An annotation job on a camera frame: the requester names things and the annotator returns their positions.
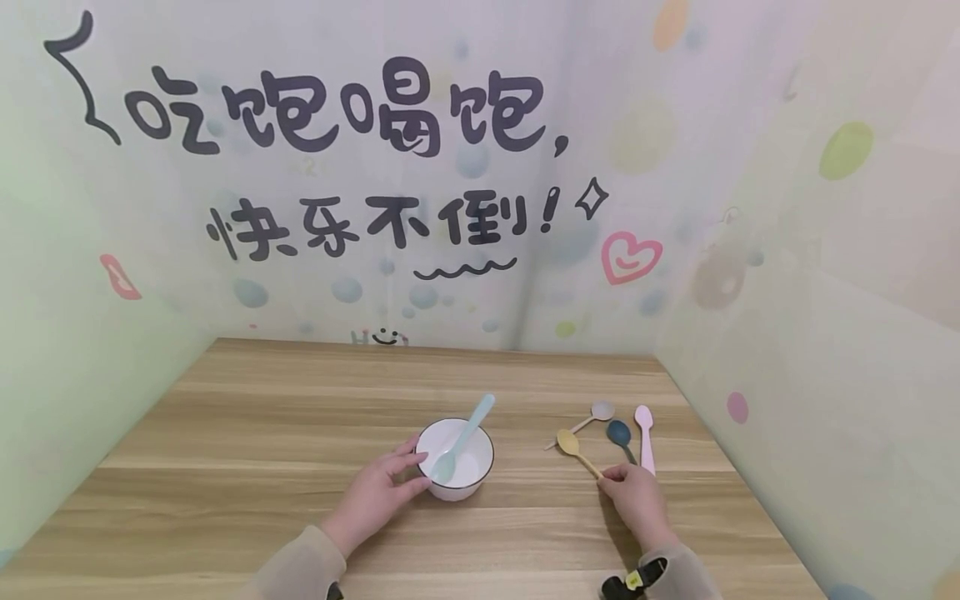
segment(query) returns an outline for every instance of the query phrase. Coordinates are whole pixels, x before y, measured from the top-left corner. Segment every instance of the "sleeve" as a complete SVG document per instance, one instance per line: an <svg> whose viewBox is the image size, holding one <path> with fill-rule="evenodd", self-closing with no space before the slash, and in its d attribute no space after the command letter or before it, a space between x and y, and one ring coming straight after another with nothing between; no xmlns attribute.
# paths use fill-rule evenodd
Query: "sleeve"
<svg viewBox="0 0 960 600"><path fill-rule="evenodd" d="M337 598L340 594L335 585L346 570L347 562L337 546L310 525L280 548L234 600L326 600L329 593Z"/></svg>
<svg viewBox="0 0 960 600"><path fill-rule="evenodd" d="M646 589L647 600L722 600L707 568L692 550L675 545L648 552L640 558L640 566L659 557L667 560L666 570Z"/></svg>

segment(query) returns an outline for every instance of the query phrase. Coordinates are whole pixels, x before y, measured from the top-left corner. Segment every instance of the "light blue spoon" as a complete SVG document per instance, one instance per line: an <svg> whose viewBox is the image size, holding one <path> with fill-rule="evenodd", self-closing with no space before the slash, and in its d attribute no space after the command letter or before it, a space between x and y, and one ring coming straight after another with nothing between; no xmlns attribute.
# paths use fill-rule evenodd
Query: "light blue spoon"
<svg viewBox="0 0 960 600"><path fill-rule="evenodd" d="M464 427L464 430L460 433L460 437L457 438L456 443L447 452L444 452L440 458L437 459L437 462L434 463L433 470L430 471L430 479L433 479L440 485L453 479L453 473L457 470L457 455L460 454L460 451L467 445L467 440L470 439L473 432L480 426L480 421L487 416L495 402L496 398L493 397L493 394L483 396L483 399L480 400L477 407L473 409L473 414L470 415L470 420L467 421L467 426Z"/></svg>

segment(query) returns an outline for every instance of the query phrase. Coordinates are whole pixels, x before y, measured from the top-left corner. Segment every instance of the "wooden table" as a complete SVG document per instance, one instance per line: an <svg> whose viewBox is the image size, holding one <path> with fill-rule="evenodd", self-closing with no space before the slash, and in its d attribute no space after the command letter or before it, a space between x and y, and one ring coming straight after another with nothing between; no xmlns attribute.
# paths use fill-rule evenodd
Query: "wooden table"
<svg viewBox="0 0 960 600"><path fill-rule="evenodd" d="M823 598L652 358L240 340L214 344L93 471L0 572L0 598L226 598L371 458L487 391L487 482L460 504L418 498L351 559L348 598L595 598L639 548L590 474L542 448L600 398L627 421L653 409L675 528L726 598ZM601 467L623 460L602 425L580 437Z"/></svg>

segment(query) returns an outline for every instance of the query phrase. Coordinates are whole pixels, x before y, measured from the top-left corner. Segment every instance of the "child's hand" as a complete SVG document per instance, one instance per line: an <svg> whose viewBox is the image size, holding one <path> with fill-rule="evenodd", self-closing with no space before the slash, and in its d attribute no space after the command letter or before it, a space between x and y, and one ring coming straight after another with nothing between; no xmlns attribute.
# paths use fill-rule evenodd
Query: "child's hand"
<svg viewBox="0 0 960 600"><path fill-rule="evenodd" d="M620 518L644 552L680 543L670 529L660 484L650 471L637 465L617 465L603 475L597 485L613 500Z"/></svg>
<svg viewBox="0 0 960 600"><path fill-rule="evenodd" d="M320 528L336 544L344 558L380 528L415 496L430 487L428 477L396 484L394 477L426 460L426 452L412 454L419 436L384 454L357 473L340 499L340 504Z"/></svg>

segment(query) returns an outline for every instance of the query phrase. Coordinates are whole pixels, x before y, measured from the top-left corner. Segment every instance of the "spoon handle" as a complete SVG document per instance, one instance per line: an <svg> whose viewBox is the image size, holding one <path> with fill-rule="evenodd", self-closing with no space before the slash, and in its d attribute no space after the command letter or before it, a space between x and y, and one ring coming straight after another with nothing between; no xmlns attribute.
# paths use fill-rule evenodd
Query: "spoon handle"
<svg viewBox="0 0 960 600"><path fill-rule="evenodd" d="M649 470L650 474L657 474L657 467L654 465L654 447L650 443L650 429L640 431L640 466Z"/></svg>
<svg viewBox="0 0 960 600"><path fill-rule="evenodd" d="M622 445L620 447L623 448L623 451L627 453L627 460L630 461L630 464L635 465L636 456L634 456L634 452L630 449L630 447L628 445Z"/></svg>
<svg viewBox="0 0 960 600"><path fill-rule="evenodd" d="M573 429L570 429L570 433L577 433L578 431L580 431L581 429L589 425L592 421L593 421L593 415L590 415L586 419L577 423L576 426L573 427Z"/></svg>
<svg viewBox="0 0 960 600"><path fill-rule="evenodd" d="M583 429L584 427L586 427L587 425L589 425L592 420L593 420L593 415L591 415L591 416L587 417L586 419L580 421L579 423L577 423L577 425L576 425L575 427L573 427L573 429L570 429L570 433L577 433L578 431L580 431L581 429ZM550 444L547 444L546 446L544 446L543 449L544 449L544 450L549 450L550 448L552 448L552 447L555 446L555 445L557 445L557 439L556 439L556 438L553 439L553 442L551 442Z"/></svg>
<svg viewBox="0 0 960 600"><path fill-rule="evenodd" d="M457 438L456 444L450 448L449 454L454 457L457 457L460 454L460 450L463 449L464 444L467 443L467 440L470 439L470 436L473 435L473 432L476 431L477 427L480 426L480 421L486 418L487 414L490 412L490 409L493 408L493 404L495 402L496 398L493 397L493 394L487 394L483 396L483 399L480 400L480 403L477 404L477 407L473 409L473 414L470 415L470 420L467 421L467 425L461 432L460 437Z"/></svg>
<svg viewBox="0 0 960 600"><path fill-rule="evenodd" d="M586 456L583 456L582 454L577 454L577 458L580 459L580 462L584 464L584 467L586 467L588 471L593 473L594 477L596 477L597 479L603 479L603 473L601 473L600 470L597 467L595 467L592 462L587 460Z"/></svg>

